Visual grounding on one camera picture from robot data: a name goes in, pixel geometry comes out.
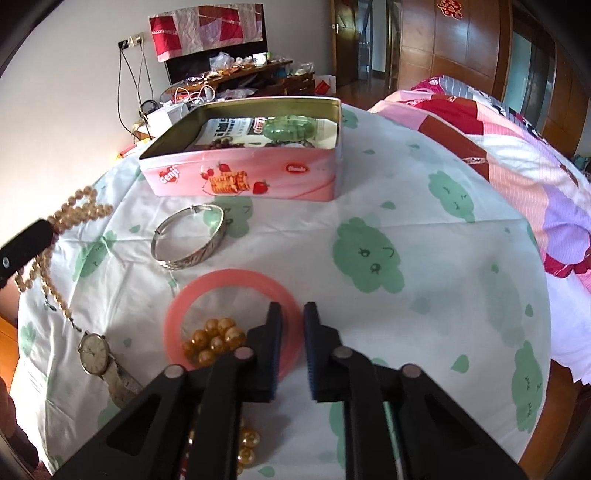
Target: pink bangle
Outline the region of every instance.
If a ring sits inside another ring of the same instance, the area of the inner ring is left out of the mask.
[[[172,301],[164,321],[164,348],[173,364],[188,371],[195,367],[187,360],[181,347],[181,326],[189,307],[204,293],[222,287],[253,288],[278,302],[283,309],[283,340],[279,360],[279,379],[292,369],[304,343],[304,322],[294,297],[272,278],[251,270],[216,270],[190,282]]]

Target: patterned quilt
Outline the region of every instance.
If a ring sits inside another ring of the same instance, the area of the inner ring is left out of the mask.
[[[370,111],[423,133],[477,171],[529,220],[529,232],[546,273],[559,279],[574,276],[582,284],[586,299],[579,307],[577,333],[555,333],[566,323],[559,318],[573,312],[554,314],[553,310],[552,356],[571,368],[575,380],[591,381],[590,334],[586,333],[591,299],[591,187],[587,178],[531,124],[493,105],[488,95],[474,89],[463,92],[472,99],[436,93],[444,91],[441,85],[446,82],[426,80],[415,90],[393,93]],[[577,342],[581,342],[578,348],[574,347]]]

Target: plastic bag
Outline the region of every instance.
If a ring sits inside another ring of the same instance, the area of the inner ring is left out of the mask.
[[[217,94],[217,98],[223,98],[226,100],[247,98],[256,92],[256,88],[234,88],[225,90],[222,93]]]
[[[217,57],[209,59],[209,65],[212,71],[229,70],[234,63],[234,59],[225,52],[220,52]]]
[[[310,63],[302,63],[297,70],[295,71],[296,75],[305,75],[306,73],[314,72],[314,64]]]

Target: silver bracelet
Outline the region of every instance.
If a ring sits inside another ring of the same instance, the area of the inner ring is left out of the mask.
[[[187,215],[193,215],[199,212],[211,212],[212,210],[215,210],[220,214],[220,222],[209,242],[207,242],[203,247],[201,247],[196,252],[186,256],[185,258],[181,258],[179,260],[161,260],[156,256],[156,243],[158,242],[160,236],[164,233],[164,231],[169,225]],[[158,225],[158,228],[154,231],[154,237],[152,239],[150,252],[152,253],[152,257],[156,260],[156,262],[158,262],[160,266],[168,270],[181,270],[183,268],[189,268],[207,260],[209,257],[213,255],[213,253],[222,243],[222,239],[226,234],[226,228],[227,225],[224,216],[224,211],[221,207],[218,207],[217,205],[213,204],[193,205],[171,215],[164,222]]]

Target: printed logo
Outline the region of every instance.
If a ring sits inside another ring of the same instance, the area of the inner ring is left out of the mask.
[[[168,183],[169,181],[177,181],[180,172],[176,165],[168,167],[166,170],[160,172],[160,181],[162,183]]]
[[[267,119],[264,117],[255,118],[254,125],[252,126],[254,133],[256,133],[257,135],[260,135],[262,133],[262,129],[265,126],[266,121],[267,121]]]
[[[289,173],[308,173],[310,168],[306,165],[302,165],[301,163],[288,163],[285,166],[285,170]]]

